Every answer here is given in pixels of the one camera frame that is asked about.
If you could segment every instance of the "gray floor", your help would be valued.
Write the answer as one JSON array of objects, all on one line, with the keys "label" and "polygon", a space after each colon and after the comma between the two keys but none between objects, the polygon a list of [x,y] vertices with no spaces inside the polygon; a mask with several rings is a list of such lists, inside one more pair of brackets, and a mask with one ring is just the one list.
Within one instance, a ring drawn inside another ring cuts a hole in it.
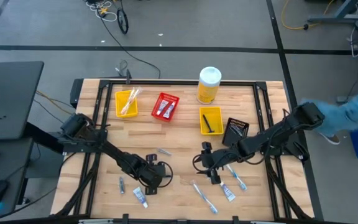
[{"label": "gray floor", "polygon": [[[325,24],[308,31],[281,25],[283,0],[272,0],[285,49],[349,50],[351,25]],[[265,1],[260,0],[124,0],[130,19],[127,35],[108,23],[125,46],[249,47],[276,49]],[[308,14],[322,13],[326,2],[290,1],[289,26],[302,26]],[[332,11],[339,3],[332,5]],[[0,45],[116,46],[100,21],[80,0],[10,0],[0,17]],[[283,80],[278,54],[234,52],[133,52],[162,71],[162,78],[198,78],[208,65],[227,80]],[[317,98],[334,102],[346,95],[358,73],[358,58],[350,55],[286,55],[297,100]],[[0,62],[42,60],[45,68],[39,90],[68,101],[74,78],[116,76],[114,67],[129,62],[135,78],[156,78],[156,71],[124,52],[0,50]],[[40,99],[60,119],[67,115]],[[59,122],[34,104],[29,121],[46,131]],[[347,132],[339,146],[307,133],[314,177],[325,220],[358,223],[358,159]],[[37,198],[56,186],[57,179],[32,179],[26,196]],[[53,195],[7,218],[44,217]]]}]

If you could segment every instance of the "wooden tabletop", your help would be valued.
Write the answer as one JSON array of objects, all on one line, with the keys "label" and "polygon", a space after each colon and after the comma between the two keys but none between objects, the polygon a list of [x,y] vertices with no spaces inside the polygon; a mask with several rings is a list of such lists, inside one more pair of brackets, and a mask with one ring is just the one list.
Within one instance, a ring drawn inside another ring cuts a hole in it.
[{"label": "wooden tabletop", "polygon": [[[282,120],[282,108],[288,109],[287,98],[282,82],[266,83],[273,120],[276,123]],[[84,80],[77,113],[92,117],[98,84],[98,79]],[[91,214],[93,218],[121,218],[122,214],[128,213],[129,218],[147,219],[232,220],[232,216],[237,215],[240,220],[273,220],[267,174],[263,163],[257,166],[247,163],[232,164],[248,187],[245,192],[239,188],[236,179],[228,170],[219,171],[224,183],[236,195],[232,202],[228,202],[219,185],[212,185],[205,175],[196,174],[191,160],[200,153],[203,141],[211,142],[213,149],[224,148],[221,144],[222,135],[204,136],[200,133],[199,107],[205,105],[201,105],[196,99],[197,86],[141,85],[143,92],[137,98],[139,114],[133,118],[117,118],[114,93],[130,90],[132,87],[131,85],[113,86],[108,114],[108,124],[110,124],[108,141],[123,151],[136,153],[143,158],[147,154],[157,153],[158,147],[168,150],[173,154],[172,156],[157,154],[159,161],[165,161],[172,166],[173,180],[168,187],[159,189],[157,195],[146,196],[149,207],[144,208],[132,193],[140,184],[122,173],[116,162],[103,154],[93,201]],[[157,120],[150,115],[161,92],[180,97],[170,123]],[[263,97],[261,93],[259,95],[265,127],[268,128]],[[106,92],[101,105],[104,105],[105,97]],[[220,86],[215,101],[209,106],[221,107],[224,127],[228,118],[235,118],[250,124],[249,136],[259,131],[252,87]],[[83,158],[83,154],[77,154],[64,165],[51,213],[59,211],[77,188]],[[260,158],[260,155],[256,155],[252,160],[257,161]],[[301,162],[293,156],[282,156],[282,166],[288,191],[301,208],[308,215],[313,216]],[[126,188],[124,195],[119,192],[119,177],[124,178]],[[192,180],[198,183],[200,189],[215,205],[218,214],[211,213],[206,202],[190,184]],[[283,217],[281,196],[279,191],[276,191],[280,214]],[[83,197],[82,212],[85,210],[86,198],[87,193]]]}]

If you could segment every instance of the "red tray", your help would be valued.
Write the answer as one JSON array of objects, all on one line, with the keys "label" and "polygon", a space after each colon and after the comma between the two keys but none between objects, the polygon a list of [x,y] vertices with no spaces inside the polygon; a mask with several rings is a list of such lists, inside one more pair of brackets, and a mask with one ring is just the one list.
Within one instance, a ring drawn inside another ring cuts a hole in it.
[{"label": "red tray", "polygon": [[[160,115],[157,115],[157,111],[158,108],[160,107],[161,101],[162,100],[167,100],[168,101],[168,105],[161,111]],[[169,116],[169,118],[164,118],[163,115],[164,113],[167,111],[167,109],[169,108],[169,106],[175,103],[175,107],[172,109],[171,114]],[[153,111],[152,111],[152,116],[154,118],[163,120],[163,121],[170,121],[173,118],[173,114],[175,113],[175,110],[177,110],[178,107],[178,103],[179,103],[179,97],[177,96],[172,96],[166,93],[160,93],[160,96],[158,97],[157,101],[155,102]]]}]

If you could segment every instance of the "sneaker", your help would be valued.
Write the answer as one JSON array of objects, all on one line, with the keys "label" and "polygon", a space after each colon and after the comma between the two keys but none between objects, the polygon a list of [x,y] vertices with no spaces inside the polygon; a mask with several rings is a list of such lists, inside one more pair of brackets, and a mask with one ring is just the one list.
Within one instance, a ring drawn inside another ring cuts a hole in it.
[{"label": "sneaker", "polygon": [[327,137],[321,133],[319,133],[319,134],[322,135],[322,137],[324,137],[329,143],[331,143],[333,145],[338,145],[339,143],[341,143],[341,140],[339,140],[338,136],[336,136],[335,134],[332,137]]}]

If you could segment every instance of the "person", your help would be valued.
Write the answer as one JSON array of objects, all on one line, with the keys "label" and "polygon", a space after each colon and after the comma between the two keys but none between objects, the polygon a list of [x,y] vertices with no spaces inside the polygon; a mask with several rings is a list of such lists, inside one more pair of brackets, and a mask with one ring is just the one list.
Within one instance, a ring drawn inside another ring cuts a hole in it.
[{"label": "person", "polygon": [[338,145],[340,139],[336,133],[340,130],[353,131],[358,129],[358,94],[347,103],[337,106],[319,100],[303,99],[301,104],[311,102],[325,115],[321,126],[314,129],[331,144]]}]

